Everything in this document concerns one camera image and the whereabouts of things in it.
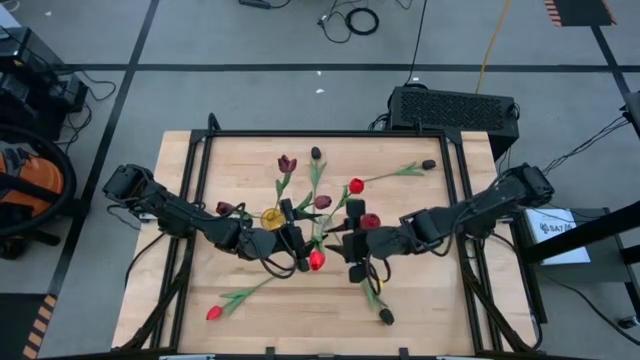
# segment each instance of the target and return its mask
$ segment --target wooden tabletop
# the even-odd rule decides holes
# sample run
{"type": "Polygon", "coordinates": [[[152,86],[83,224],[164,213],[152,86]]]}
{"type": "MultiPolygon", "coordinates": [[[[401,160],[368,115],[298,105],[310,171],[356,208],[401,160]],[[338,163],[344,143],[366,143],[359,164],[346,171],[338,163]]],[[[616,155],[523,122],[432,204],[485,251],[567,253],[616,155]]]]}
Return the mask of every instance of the wooden tabletop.
{"type": "MultiPolygon", "coordinates": [[[[156,181],[176,194],[188,139],[189,132],[165,133],[155,169],[156,181]]],[[[465,133],[463,139],[472,188],[479,192],[496,176],[489,142],[485,133],[465,133]]],[[[215,138],[204,202],[210,211],[218,201],[246,202],[252,213],[272,207],[274,182],[282,175],[276,159],[282,154],[298,159],[298,169],[283,197],[290,197],[294,203],[302,201],[311,190],[308,164],[312,146],[318,146],[322,160],[328,162],[318,193],[334,200],[340,198],[342,186],[353,177],[373,177],[413,161],[436,160],[437,167],[426,176],[395,176],[366,184],[360,197],[366,200],[367,211],[378,214],[385,225],[398,225],[400,216],[421,208],[449,205],[438,140],[425,138],[215,138]]],[[[195,193],[201,148],[190,199],[195,193]]],[[[462,198],[453,147],[450,152],[458,198],[462,198]]],[[[343,208],[336,213],[335,221],[341,222],[344,216],[343,208]]],[[[306,223],[300,226],[308,237],[310,226],[306,223]]],[[[507,226],[499,225],[496,230],[511,239],[507,226]]],[[[157,235],[154,223],[143,226],[136,252],[157,235]]],[[[126,342],[156,305],[168,243],[167,239],[148,251],[131,272],[114,346],[126,342]]],[[[490,239],[485,253],[496,305],[523,340],[533,344],[535,335],[515,255],[504,244],[490,239]]],[[[282,264],[290,261],[281,256],[276,260],[282,264]]],[[[269,276],[259,262],[222,253],[199,233],[179,351],[263,354],[266,347],[274,346],[280,354],[393,355],[399,347],[407,347],[413,355],[472,355],[456,247],[445,258],[425,254],[389,260],[393,276],[383,289],[382,299],[395,316],[392,326],[381,324],[360,286],[349,283],[348,266],[332,252],[327,252],[327,263],[320,271],[272,281],[232,316],[207,321],[206,313],[213,305],[225,304],[221,294],[254,286],[269,276]]],[[[486,317],[479,302],[478,309],[485,348],[490,348],[486,317]]],[[[173,315],[171,307],[166,313],[165,345],[173,315]]]]}

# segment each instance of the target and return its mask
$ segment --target yellow cable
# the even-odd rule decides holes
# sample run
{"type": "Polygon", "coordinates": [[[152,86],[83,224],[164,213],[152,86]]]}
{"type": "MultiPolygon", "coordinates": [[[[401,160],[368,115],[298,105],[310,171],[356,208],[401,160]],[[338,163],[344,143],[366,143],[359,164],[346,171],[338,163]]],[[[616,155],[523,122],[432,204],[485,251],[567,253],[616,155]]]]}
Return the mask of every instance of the yellow cable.
{"type": "Polygon", "coordinates": [[[489,54],[491,54],[493,43],[496,41],[496,37],[500,32],[500,28],[502,28],[502,22],[504,21],[504,18],[507,17],[507,13],[509,12],[510,7],[511,0],[507,0],[507,2],[504,4],[504,9],[502,9],[502,15],[500,15],[498,26],[496,26],[496,31],[493,33],[491,42],[489,43],[489,47],[487,48],[487,52],[484,54],[484,61],[482,62],[482,68],[480,69],[480,79],[478,79],[478,85],[476,86],[476,94],[480,92],[480,88],[482,87],[482,80],[484,79],[484,68],[487,66],[487,61],[489,61],[489,54]]]}

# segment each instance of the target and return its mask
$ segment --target gray carpet floor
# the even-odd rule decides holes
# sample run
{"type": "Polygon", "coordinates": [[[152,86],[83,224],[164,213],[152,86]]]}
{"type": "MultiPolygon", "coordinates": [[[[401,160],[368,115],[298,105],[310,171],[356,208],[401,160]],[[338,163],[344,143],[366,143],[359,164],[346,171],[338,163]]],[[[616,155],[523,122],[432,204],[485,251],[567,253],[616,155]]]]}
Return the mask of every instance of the gray carpet floor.
{"type": "MultiPolygon", "coordinates": [[[[114,117],[117,126],[98,188],[119,164],[153,168],[163,132],[203,128],[209,112],[216,114],[224,129],[365,129],[385,112],[387,97],[394,86],[404,83],[406,71],[365,71],[364,65],[353,71],[318,71],[309,65],[300,71],[220,66],[196,72],[185,66],[157,71],[151,65],[411,63],[422,1],[414,1],[409,10],[391,0],[368,2],[380,16],[379,30],[338,45],[316,25],[331,0],[293,0],[272,11],[243,7],[236,0],[160,0],[138,54],[134,47],[155,0],[23,0],[12,15],[66,63],[95,64],[89,75],[114,81],[119,91],[130,60],[143,66],[129,72],[132,79],[118,96],[89,102],[93,121],[70,151],[81,194],[114,117]]],[[[618,25],[603,27],[602,32],[615,59],[620,65],[640,65],[640,3],[608,3],[618,25]]],[[[433,89],[473,92],[475,70],[444,65],[482,63],[503,4],[429,0],[417,63],[435,67],[413,77],[433,89]]],[[[357,21],[362,27],[369,25],[365,18],[357,21]]],[[[346,35],[335,19],[327,32],[335,38],[346,35]]],[[[592,29],[555,27],[542,0],[518,0],[490,63],[607,65],[607,60],[592,29]]],[[[631,91],[640,89],[640,74],[623,76],[631,91]]],[[[109,90],[106,85],[88,84],[98,96],[109,90]]],[[[609,72],[488,72],[482,92],[512,96],[520,104],[520,139],[512,149],[511,164],[545,166],[618,117],[623,105],[609,72]]],[[[74,118],[81,120],[82,115],[74,118]]],[[[625,127],[567,161],[549,179],[559,206],[615,210],[628,205],[640,199],[640,141],[632,127],[625,127]]],[[[93,197],[40,356],[110,348],[137,232],[108,216],[107,204],[100,192],[93,197]]],[[[69,226],[62,221],[50,225],[50,230],[64,238],[69,226]]],[[[638,234],[624,234],[625,245],[640,244],[638,234]]],[[[18,261],[0,261],[0,292],[46,293],[63,246],[33,244],[18,261]]],[[[549,316],[543,325],[543,350],[588,358],[640,358],[636,346],[610,329],[575,294],[546,281],[540,285],[549,316]]],[[[622,284],[576,286],[611,318],[632,314],[622,284]]],[[[640,328],[629,334],[640,338],[640,328]]]]}

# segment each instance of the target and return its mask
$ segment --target red tulip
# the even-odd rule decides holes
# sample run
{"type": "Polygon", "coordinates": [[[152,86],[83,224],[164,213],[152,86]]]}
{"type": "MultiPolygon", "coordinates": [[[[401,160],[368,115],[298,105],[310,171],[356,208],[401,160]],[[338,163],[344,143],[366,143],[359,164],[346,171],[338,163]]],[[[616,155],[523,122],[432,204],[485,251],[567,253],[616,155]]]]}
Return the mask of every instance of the red tulip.
{"type": "Polygon", "coordinates": [[[380,227],[382,222],[376,214],[364,214],[360,217],[360,228],[363,230],[372,230],[380,227]]]}
{"type": "Polygon", "coordinates": [[[318,210],[326,209],[331,206],[331,197],[327,195],[317,196],[313,204],[318,210]]]}
{"type": "Polygon", "coordinates": [[[218,206],[216,206],[216,212],[220,215],[226,215],[235,209],[235,206],[226,203],[224,201],[219,201],[218,206]]]}
{"type": "Polygon", "coordinates": [[[323,253],[314,250],[311,252],[311,255],[309,255],[309,260],[311,261],[311,270],[318,271],[322,265],[324,265],[326,258],[323,253]]]}
{"type": "Polygon", "coordinates": [[[298,164],[297,159],[289,160],[287,155],[282,155],[282,157],[278,159],[278,168],[280,169],[280,172],[283,174],[292,173],[293,170],[296,169],[297,164],[298,164]]]}
{"type": "Polygon", "coordinates": [[[352,194],[360,194],[364,190],[364,181],[354,178],[349,183],[349,191],[352,194]]]}
{"type": "Polygon", "coordinates": [[[207,320],[218,319],[220,316],[222,316],[223,313],[224,311],[222,310],[222,308],[218,305],[215,305],[214,307],[209,309],[209,312],[207,312],[207,320]]]}

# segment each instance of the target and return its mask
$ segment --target wooden table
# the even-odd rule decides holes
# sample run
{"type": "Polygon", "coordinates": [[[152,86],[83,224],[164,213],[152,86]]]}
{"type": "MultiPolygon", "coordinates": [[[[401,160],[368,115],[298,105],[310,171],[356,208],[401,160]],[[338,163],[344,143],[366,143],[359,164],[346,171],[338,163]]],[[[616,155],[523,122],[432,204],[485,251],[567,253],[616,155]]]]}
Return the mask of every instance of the wooden table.
{"type": "MultiPolygon", "coordinates": [[[[155,169],[156,180],[176,194],[188,139],[189,132],[165,133],[155,169]]],[[[463,139],[473,191],[479,192],[496,176],[489,142],[485,133],[465,133],[463,139]]],[[[311,189],[308,159],[314,145],[321,148],[322,159],[328,162],[318,193],[334,200],[339,199],[342,186],[353,177],[373,177],[413,161],[436,160],[437,167],[424,177],[389,177],[366,184],[361,197],[367,201],[367,210],[378,214],[385,225],[398,225],[399,216],[421,208],[449,205],[437,139],[224,137],[213,141],[204,193],[208,209],[213,211],[218,201],[244,201],[253,213],[272,207],[274,182],[282,175],[276,159],[282,154],[298,159],[298,169],[284,197],[292,198],[294,203],[301,201],[311,189]]],[[[450,149],[457,194],[462,198],[455,152],[452,146],[450,149]]],[[[190,199],[195,192],[198,166],[196,161],[190,199]]],[[[344,215],[343,208],[335,221],[341,222],[344,215]]],[[[308,222],[301,222],[300,226],[309,234],[310,226],[305,223],[308,222]]],[[[511,238],[506,225],[499,225],[497,233],[511,238]]],[[[157,235],[154,223],[143,226],[136,252],[157,235]]],[[[156,305],[168,243],[166,240],[157,244],[131,272],[114,346],[126,342],[156,305]]],[[[487,240],[485,252],[496,305],[524,341],[533,344],[535,334],[515,255],[495,240],[487,240]]],[[[287,264],[287,258],[277,260],[287,264]]],[[[445,258],[425,254],[389,260],[393,277],[385,285],[382,298],[393,310],[393,326],[382,325],[377,313],[369,310],[360,286],[348,281],[348,266],[332,252],[327,253],[327,263],[321,271],[272,281],[231,317],[207,321],[209,308],[225,303],[219,295],[251,287],[268,278],[268,274],[259,262],[222,253],[198,234],[178,350],[264,354],[266,347],[274,346],[279,354],[394,355],[399,347],[407,347],[412,355],[472,355],[456,247],[452,246],[451,254],[445,258]]],[[[485,348],[490,348],[486,317],[479,302],[478,309],[485,348]]],[[[166,313],[163,345],[168,344],[173,315],[171,307],[166,313]]]]}

